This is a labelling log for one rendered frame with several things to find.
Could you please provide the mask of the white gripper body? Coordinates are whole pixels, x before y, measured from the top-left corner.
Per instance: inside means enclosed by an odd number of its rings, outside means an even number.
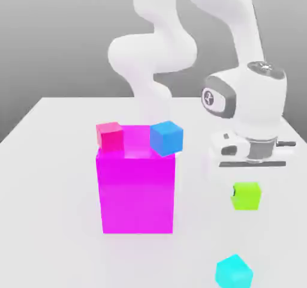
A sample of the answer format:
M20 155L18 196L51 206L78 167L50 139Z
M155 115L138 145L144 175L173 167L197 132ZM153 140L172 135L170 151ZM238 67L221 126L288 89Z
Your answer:
M247 160L235 156L217 156L207 158L207 179L210 181L260 182L283 176L294 166L296 155L293 152L274 153L267 160Z

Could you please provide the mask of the small green cube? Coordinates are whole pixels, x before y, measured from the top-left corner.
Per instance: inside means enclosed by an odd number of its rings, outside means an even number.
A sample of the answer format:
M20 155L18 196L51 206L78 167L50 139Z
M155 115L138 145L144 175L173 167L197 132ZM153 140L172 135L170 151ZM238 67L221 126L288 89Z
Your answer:
M261 188L257 182L236 182L233 185L231 202L237 211L255 211L261 199Z

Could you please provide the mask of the small blue cube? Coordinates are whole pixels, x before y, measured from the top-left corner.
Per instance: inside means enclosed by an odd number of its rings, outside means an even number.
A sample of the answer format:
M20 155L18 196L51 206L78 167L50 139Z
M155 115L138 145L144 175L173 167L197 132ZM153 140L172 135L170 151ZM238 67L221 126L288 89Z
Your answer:
M150 126L150 146L165 157L183 150L183 128L172 121Z

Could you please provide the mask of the small cyan cube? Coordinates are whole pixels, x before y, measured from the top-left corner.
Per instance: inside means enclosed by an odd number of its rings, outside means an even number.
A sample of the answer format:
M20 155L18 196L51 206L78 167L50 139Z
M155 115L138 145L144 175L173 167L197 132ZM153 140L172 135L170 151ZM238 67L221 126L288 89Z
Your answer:
M234 254L216 264L215 281L220 288L251 288L252 269Z

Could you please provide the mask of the small red cube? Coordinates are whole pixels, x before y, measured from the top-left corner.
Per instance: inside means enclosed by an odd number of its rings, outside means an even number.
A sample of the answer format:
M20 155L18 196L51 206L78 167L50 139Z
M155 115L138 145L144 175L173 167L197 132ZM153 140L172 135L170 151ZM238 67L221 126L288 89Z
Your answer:
M96 125L97 142L103 153L124 150L124 131L118 122Z

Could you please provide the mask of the large magenta box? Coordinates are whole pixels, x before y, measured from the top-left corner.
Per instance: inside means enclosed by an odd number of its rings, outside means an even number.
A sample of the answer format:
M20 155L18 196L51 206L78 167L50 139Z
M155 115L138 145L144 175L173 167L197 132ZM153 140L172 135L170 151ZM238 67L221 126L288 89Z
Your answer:
M176 158L151 148L148 125L122 128L124 150L96 156L103 233L171 234Z

